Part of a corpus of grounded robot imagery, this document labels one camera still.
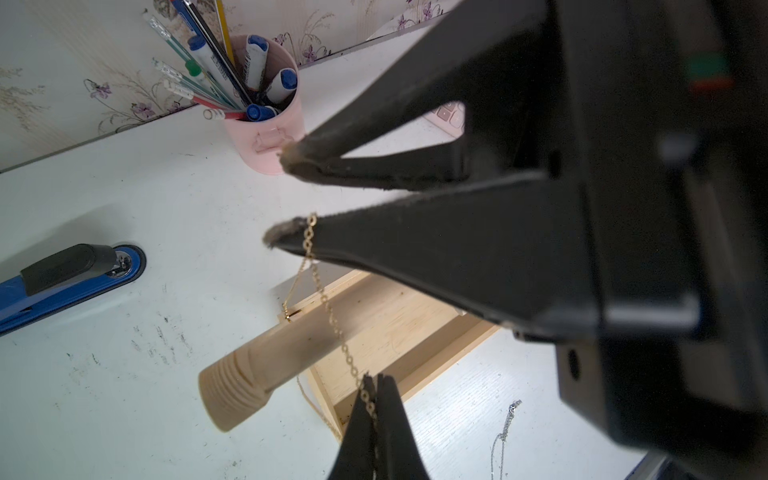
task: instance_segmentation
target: floral wallpaper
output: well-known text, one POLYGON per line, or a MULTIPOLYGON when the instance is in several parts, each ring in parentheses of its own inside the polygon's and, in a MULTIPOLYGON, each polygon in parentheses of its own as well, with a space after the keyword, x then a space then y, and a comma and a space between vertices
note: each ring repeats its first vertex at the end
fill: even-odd
MULTIPOLYGON (((457 0, 223 0, 232 35, 273 38, 298 65, 417 25, 457 0)), ((197 0, 220 37, 215 0, 197 0)), ((192 35, 169 0, 18 0, 3 5, 0 172, 172 114, 190 105, 152 65, 184 63, 141 17, 182 43, 192 35)))

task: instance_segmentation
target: wooden dowel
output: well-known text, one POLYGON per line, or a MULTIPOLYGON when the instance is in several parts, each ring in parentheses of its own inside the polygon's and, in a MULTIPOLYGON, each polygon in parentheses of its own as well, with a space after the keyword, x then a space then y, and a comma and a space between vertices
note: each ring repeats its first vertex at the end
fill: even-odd
MULTIPOLYGON (((391 300, 390 290, 405 288, 367 273, 341 280, 327 290, 332 299, 339 296, 336 318, 347 339, 375 319, 376 310, 389 314, 382 304, 391 300)), ((296 307, 300 312, 291 323, 267 330, 200 373, 200 397, 219 429, 239 425, 265 406, 277 387, 339 347, 317 295, 296 307)))

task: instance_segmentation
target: marker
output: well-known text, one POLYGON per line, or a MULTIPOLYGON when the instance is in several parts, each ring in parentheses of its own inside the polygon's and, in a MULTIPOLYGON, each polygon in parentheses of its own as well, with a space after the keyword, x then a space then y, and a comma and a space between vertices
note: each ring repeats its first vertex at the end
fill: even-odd
POLYGON ((264 95, 268 102, 277 105, 288 98, 288 95, 296 91, 298 84, 299 77, 296 75, 296 70, 284 68, 277 72, 270 86, 264 91, 264 95))
POLYGON ((280 112, 275 107, 250 104, 245 109, 245 116, 250 121, 265 121, 274 118, 280 112))
POLYGON ((176 11, 179 12, 179 15, 181 15, 182 19, 184 20, 184 23, 187 24, 187 27, 189 27, 190 30, 195 35, 203 34, 203 32, 200 31, 197 25, 194 24, 194 20, 192 20, 192 16, 187 10, 187 6, 184 4, 184 0, 171 0, 170 3, 174 6, 176 11))
POLYGON ((200 85, 203 88, 208 88, 212 91, 217 92, 218 94, 222 94, 220 88, 217 87, 216 84, 212 82, 212 80, 203 73, 203 69, 201 66, 197 64, 197 62, 193 59, 188 60, 184 63, 184 67, 187 69, 187 72, 190 74, 190 78, 200 85))
POLYGON ((192 100, 195 103, 205 105, 206 107, 216 108, 218 110, 226 108, 222 104, 218 104, 213 98, 206 98, 201 97, 200 95, 195 95, 195 93, 189 88, 182 87, 178 83, 170 81, 167 78, 163 78, 163 86, 170 93, 184 97, 187 100, 192 100))
POLYGON ((269 50, 270 44, 264 37, 248 35, 245 44, 245 85, 253 91, 261 90, 269 50))
POLYGON ((205 38, 197 35, 187 40, 187 43, 190 46, 190 53, 194 59, 197 60, 197 63, 206 71, 206 73, 222 87, 224 94, 227 96, 227 100, 239 108, 245 108, 248 105, 248 101, 241 100, 240 97, 235 94, 232 82, 224 73, 226 69, 219 61, 219 58, 214 55, 214 51, 210 49, 205 38))
POLYGON ((194 20, 195 25, 200 27, 200 30, 203 32, 203 37, 205 38, 206 43, 208 43, 208 46, 210 47, 211 52, 214 54, 214 57, 216 58, 218 65, 223 67, 223 70, 221 73, 224 74, 227 78, 229 78, 234 88, 233 92, 237 96, 237 100, 242 101, 243 108, 245 108, 245 106, 250 103, 248 87, 245 85, 245 82, 243 82, 243 80, 237 74, 237 71, 235 70, 235 66, 232 65, 232 62, 227 57, 227 53, 219 45, 219 42, 216 40, 216 37, 214 37, 214 33, 210 30, 208 25, 205 23, 205 20, 203 20, 202 14, 200 13, 199 10, 197 10, 197 7, 194 5, 194 3, 192 3, 191 0, 184 0, 184 4, 187 6, 187 10, 189 11, 192 19, 194 20))

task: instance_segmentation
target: desk surface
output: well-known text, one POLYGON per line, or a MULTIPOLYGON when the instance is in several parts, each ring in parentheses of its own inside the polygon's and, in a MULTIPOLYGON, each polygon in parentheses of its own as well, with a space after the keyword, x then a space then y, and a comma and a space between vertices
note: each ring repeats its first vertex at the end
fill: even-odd
MULTIPOLYGON (((303 69, 307 128, 423 33, 303 69)), ((417 120, 360 152, 448 140, 417 120)), ((337 444, 295 383, 223 434, 197 374, 276 323, 270 289, 299 261, 262 246, 268 227, 398 195, 257 174, 199 108, 0 175, 0 280, 75 243, 147 254, 135 283, 0 338, 0 478, 325 478, 337 444)), ((502 331, 406 403, 432 477, 487 478, 518 398, 509 477, 618 480, 642 456, 561 404, 550 346, 502 331)))

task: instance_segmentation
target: pencil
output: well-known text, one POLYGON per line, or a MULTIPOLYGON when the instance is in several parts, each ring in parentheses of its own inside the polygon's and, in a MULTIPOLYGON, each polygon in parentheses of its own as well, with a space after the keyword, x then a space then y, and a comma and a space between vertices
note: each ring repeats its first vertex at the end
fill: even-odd
POLYGON ((224 3, 221 0, 216 0, 216 12, 219 14, 219 26, 221 27, 221 38, 224 39, 224 49, 227 50, 227 57, 230 58, 232 65, 234 65, 235 53, 232 50, 230 29, 227 27, 227 17, 224 14, 224 3))

